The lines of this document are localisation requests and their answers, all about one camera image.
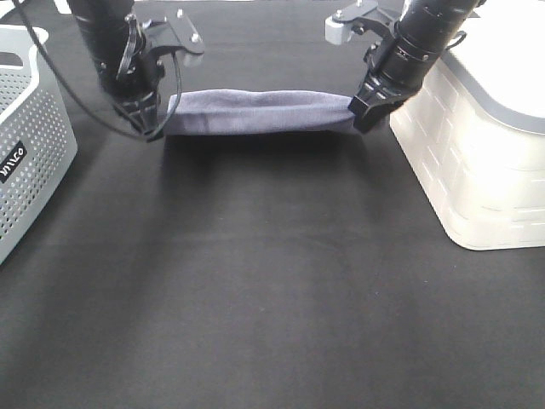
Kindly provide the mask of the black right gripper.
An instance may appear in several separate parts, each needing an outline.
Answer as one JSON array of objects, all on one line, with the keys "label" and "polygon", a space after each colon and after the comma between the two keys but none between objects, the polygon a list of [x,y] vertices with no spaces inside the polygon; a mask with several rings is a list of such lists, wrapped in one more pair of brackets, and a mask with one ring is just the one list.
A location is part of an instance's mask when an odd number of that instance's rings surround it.
[{"label": "black right gripper", "polygon": [[397,21],[390,25],[364,20],[362,27],[381,41],[365,56],[367,73],[349,103],[353,126],[367,133],[421,88],[443,50],[443,26],[435,20]]}]

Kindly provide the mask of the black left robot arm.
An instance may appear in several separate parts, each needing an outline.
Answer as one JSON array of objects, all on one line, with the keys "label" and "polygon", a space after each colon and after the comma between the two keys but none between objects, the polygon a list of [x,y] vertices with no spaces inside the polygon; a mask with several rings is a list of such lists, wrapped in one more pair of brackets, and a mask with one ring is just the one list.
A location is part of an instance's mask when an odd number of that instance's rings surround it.
[{"label": "black left robot arm", "polygon": [[145,141],[164,136],[158,117],[159,81],[164,66],[151,52],[134,13],[133,1],[70,1],[68,6],[99,85],[114,110]]}]

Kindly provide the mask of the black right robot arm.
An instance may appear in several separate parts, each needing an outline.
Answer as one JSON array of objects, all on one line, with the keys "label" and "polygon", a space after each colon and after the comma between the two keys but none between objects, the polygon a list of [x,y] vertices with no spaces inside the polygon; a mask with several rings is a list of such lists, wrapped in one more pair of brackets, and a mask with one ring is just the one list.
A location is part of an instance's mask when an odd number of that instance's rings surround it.
[{"label": "black right robot arm", "polygon": [[481,1],[411,1],[398,20],[358,17],[356,26],[373,31],[380,43],[364,56],[367,66],[348,109],[356,130],[366,133],[399,109],[422,87],[423,79]]}]

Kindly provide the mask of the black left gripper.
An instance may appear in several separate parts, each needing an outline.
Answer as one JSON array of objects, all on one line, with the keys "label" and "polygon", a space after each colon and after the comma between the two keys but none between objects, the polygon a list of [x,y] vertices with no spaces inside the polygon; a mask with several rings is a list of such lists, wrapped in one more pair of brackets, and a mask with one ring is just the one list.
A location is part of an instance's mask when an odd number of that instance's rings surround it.
[{"label": "black left gripper", "polygon": [[129,122],[137,141],[164,137],[158,108],[159,82],[165,68],[151,51],[144,29],[133,14],[111,20],[98,58],[100,84],[113,99],[115,112]]}]

